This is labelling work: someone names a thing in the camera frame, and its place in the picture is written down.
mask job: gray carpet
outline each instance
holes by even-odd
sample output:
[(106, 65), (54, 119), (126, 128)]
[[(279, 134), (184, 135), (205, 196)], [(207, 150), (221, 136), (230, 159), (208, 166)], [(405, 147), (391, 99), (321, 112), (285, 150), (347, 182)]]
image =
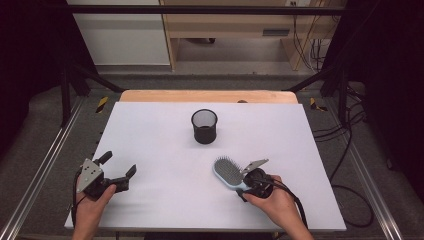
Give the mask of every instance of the gray carpet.
[[(273, 76), (108, 76), (124, 88), (131, 89), (268, 89), (281, 90), (293, 86), (301, 80), (291, 76), (283, 79)], [(63, 227), (68, 216), (67, 207), (71, 201), (72, 180), (78, 166), (85, 158), (92, 157), (96, 142), (106, 126), (113, 108), (113, 102), (119, 94), (101, 86), (90, 83), (93, 88), (90, 96), (85, 98), (81, 113), (73, 126), (60, 154), (53, 165), (34, 205), (22, 228), (21, 234), (44, 234), (69, 236), (72, 231)], [(336, 125), (328, 111), (312, 110), (310, 97), (315, 97), (317, 104), (326, 102), (320, 98), (316, 89), (319, 83), (297, 94), (304, 105), (312, 130), (328, 129)], [(95, 113), (97, 104), (103, 96), (108, 96), (102, 113)], [(30, 113), (12, 148), (0, 162), (0, 185), (2, 192), (0, 208), (0, 226), (4, 226), (13, 214), (20, 199), (31, 183), (50, 144), (53, 142), (61, 121), (61, 102), (59, 88), (53, 88), (34, 97), (30, 104)], [(354, 143), (378, 188), (386, 201), (404, 239), (424, 239), (424, 206), (417, 198), (402, 173), (388, 170), (385, 154), (374, 137), (373, 130), (366, 122), (359, 122), (353, 127)], [(317, 146), (330, 175), (341, 157), (345, 143), (341, 137), (330, 141), (317, 142)], [(334, 184), (354, 189), (365, 196), (361, 183), (352, 167), (348, 155), (333, 180)], [(370, 212), (364, 202), (348, 191), (335, 189), (342, 214), (348, 221), (364, 224)], [(386, 239), (379, 220), (366, 228), (347, 225), (346, 232), (314, 233), (317, 239)], [(115, 233), (100, 231), (99, 236), (114, 236)], [(124, 233), (124, 236), (141, 236), (140, 233)]]

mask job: white table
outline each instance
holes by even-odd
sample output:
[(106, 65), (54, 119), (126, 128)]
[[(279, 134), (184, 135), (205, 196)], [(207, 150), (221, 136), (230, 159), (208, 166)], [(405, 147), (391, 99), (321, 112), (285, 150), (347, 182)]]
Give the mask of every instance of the white table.
[[(218, 115), (217, 139), (193, 137), (191, 115)], [(215, 159), (261, 166), (300, 198), (311, 231), (346, 230), (300, 104), (118, 102), (93, 159), (106, 151), (105, 177), (122, 177), (137, 164), (130, 190), (116, 194), (101, 228), (119, 231), (281, 231), (213, 174)], [(72, 228), (68, 217), (65, 227)]]

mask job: human hand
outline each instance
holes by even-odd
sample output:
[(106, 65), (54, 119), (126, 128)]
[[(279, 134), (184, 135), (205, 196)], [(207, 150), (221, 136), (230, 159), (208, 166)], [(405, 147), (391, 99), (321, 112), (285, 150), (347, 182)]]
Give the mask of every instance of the human hand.
[[(277, 182), (282, 182), (280, 176), (271, 177)], [(293, 197), (286, 191), (274, 187), (271, 195), (266, 199), (248, 193), (244, 193), (243, 197), (264, 211), (271, 221), (283, 228), (293, 239), (313, 239), (302, 222)]]
[(97, 232), (103, 210), (113, 197), (115, 191), (116, 185), (110, 185), (97, 201), (86, 196), (83, 192), (77, 194), (76, 202), (79, 202), (79, 204), (72, 239), (93, 239)]

